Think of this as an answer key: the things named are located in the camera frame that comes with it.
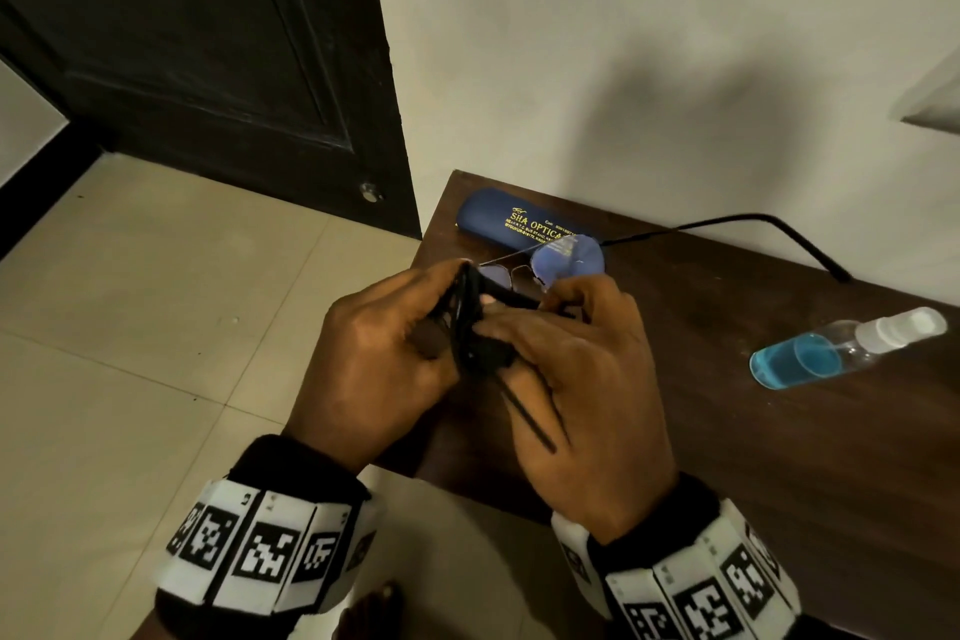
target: black baseboard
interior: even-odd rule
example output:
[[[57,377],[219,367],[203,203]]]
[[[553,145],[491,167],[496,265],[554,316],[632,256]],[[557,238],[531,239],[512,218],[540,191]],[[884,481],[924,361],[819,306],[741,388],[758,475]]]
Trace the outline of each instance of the black baseboard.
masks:
[[[0,185],[0,259],[100,157],[97,142],[92,127],[69,122]]]

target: dark wooden door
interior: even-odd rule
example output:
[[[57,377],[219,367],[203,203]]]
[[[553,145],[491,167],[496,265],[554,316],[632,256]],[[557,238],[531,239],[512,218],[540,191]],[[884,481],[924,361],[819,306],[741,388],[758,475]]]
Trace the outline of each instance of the dark wooden door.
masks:
[[[0,0],[0,56],[108,149],[420,235],[379,0]]]

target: wooden table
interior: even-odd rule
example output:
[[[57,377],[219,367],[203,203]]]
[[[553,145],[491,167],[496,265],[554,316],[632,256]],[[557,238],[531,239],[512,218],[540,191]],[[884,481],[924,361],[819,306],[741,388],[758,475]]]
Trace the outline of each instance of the wooden table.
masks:
[[[600,238],[657,228],[455,171],[415,266],[505,255],[455,226],[464,199],[490,185]],[[691,234],[613,246],[606,265],[643,314],[680,467],[736,501],[804,609],[875,638],[960,637],[960,308]],[[785,391],[750,375],[760,347],[922,305],[954,330],[872,370]],[[504,406],[474,385],[455,388],[379,463],[549,517],[517,464]]]

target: floor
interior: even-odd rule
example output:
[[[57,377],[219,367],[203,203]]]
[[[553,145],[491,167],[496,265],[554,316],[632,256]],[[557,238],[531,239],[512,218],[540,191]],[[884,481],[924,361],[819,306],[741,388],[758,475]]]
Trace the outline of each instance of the floor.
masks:
[[[127,638],[207,479],[277,432],[330,303],[417,242],[105,155],[0,261],[3,638]],[[594,636],[549,529],[368,468],[389,508],[356,592],[416,638]],[[329,638],[339,609],[300,622]]]

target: hand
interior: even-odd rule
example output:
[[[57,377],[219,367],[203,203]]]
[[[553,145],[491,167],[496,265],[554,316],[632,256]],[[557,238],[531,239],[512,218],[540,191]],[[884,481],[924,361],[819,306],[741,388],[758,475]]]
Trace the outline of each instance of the hand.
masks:
[[[353,473],[405,436],[458,379],[450,348],[427,359],[407,336],[461,264],[412,268],[330,306],[284,435]]]
[[[582,322],[552,313],[570,304]],[[601,544],[640,524],[678,474],[634,297],[609,276],[563,279],[539,311],[490,305],[474,330],[523,358],[501,377],[557,445],[548,452],[507,404],[516,457],[540,497]]]

